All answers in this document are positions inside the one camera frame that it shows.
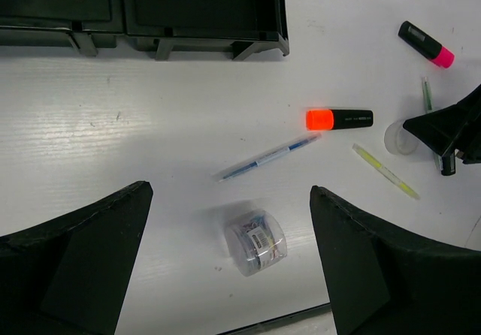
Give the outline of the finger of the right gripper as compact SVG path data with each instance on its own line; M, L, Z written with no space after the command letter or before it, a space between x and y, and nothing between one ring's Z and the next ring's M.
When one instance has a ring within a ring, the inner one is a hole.
M459 151L464 164L479 164L480 88L457 104L406 120L403 128L441 157Z

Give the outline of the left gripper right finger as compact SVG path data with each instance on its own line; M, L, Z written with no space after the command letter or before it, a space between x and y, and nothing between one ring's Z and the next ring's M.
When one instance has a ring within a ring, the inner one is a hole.
M310 212L340 334L478 334L480 253L414 234L326 188Z

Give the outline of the small clear tape roll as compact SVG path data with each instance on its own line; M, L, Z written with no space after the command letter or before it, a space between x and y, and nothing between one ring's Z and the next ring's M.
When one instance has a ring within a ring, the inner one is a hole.
M392 123L385 131L384 144L392 155L410 155L417 150L419 139L404 127L404 120Z

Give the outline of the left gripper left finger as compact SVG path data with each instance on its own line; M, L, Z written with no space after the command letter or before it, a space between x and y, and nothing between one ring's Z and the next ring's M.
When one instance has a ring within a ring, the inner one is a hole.
M3 334L113 334L153 198L138 181L1 238Z

